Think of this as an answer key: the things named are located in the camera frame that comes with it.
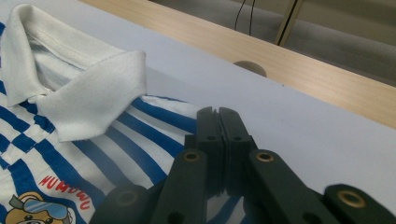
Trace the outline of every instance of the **table surface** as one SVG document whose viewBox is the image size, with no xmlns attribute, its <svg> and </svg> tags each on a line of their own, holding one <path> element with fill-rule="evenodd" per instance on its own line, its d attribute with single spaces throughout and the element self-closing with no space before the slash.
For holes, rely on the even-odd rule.
<svg viewBox="0 0 396 224">
<path fill-rule="evenodd" d="M 332 105 L 396 128 L 396 88 L 141 0 L 82 0 L 230 63 L 251 61 L 267 77 Z"/>
</svg>

